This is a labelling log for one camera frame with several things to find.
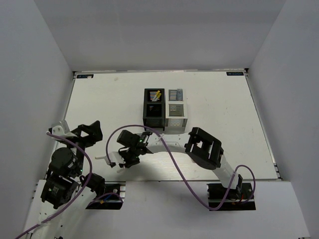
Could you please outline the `black pen holder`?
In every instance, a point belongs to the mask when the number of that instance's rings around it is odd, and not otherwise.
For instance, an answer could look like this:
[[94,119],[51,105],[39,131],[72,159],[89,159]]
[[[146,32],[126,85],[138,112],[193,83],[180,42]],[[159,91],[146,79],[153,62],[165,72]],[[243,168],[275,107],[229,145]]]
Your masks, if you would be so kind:
[[[153,102],[155,93],[160,90],[161,97]],[[147,127],[165,129],[165,91],[164,88],[144,90],[143,123]]]

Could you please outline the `clear blue glue bottle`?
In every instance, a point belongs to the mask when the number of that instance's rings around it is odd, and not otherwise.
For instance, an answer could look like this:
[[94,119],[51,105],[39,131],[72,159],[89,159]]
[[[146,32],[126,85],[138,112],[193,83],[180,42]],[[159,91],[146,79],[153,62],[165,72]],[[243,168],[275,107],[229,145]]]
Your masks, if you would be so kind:
[[183,101],[183,89],[176,90],[176,100]]

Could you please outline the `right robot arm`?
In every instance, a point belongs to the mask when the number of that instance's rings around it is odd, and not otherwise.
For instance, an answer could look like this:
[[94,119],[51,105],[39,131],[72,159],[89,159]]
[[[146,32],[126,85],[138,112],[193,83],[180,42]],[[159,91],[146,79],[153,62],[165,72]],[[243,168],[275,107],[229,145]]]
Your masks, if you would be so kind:
[[151,131],[136,134],[123,130],[117,143],[123,146],[118,150],[123,159],[120,167],[130,168],[140,162],[141,155],[169,149],[172,153],[188,155],[199,167],[212,171],[229,198],[238,198],[243,193],[242,176],[227,162],[221,141],[199,127],[194,127],[190,133],[160,135]]

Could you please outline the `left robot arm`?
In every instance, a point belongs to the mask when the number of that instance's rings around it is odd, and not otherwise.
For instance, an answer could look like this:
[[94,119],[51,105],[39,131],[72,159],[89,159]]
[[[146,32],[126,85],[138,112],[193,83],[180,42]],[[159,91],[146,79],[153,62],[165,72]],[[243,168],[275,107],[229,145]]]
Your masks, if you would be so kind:
[[93,173],[92,161],[85,151],[100,142],[103,134],[98,120],[74,130],[63,120],[49,128],[47,135],[63,147],[51,156],[40,196],[38,223],[26,233],[32,239],[69,239],[90,202],[105,194],[105,179]]

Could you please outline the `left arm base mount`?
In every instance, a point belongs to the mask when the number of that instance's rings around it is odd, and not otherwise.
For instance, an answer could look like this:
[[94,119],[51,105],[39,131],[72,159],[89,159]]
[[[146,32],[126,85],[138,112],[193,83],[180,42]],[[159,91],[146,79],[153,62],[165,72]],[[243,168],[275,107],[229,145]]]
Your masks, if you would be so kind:
[[106,182],[104,194],[98,196],[89,203],[87,210],[120,210],[126,192],[125,182]]

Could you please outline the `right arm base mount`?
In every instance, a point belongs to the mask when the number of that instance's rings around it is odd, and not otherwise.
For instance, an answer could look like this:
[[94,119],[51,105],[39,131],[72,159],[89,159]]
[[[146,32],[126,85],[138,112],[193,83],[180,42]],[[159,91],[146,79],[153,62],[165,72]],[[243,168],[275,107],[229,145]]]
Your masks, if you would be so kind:
[[[207,184],[208,193],[208,205],[209,207],[215,208],[222,201],[226,188],[220,183]],[[235,193],[234,190],[230,190],[225,202],[222,204],[219,211],[255,211],[256,205],[254,197],[252,197],[247,203],[246,201],[252,193],[251,183],[243,183],[241,192]]]

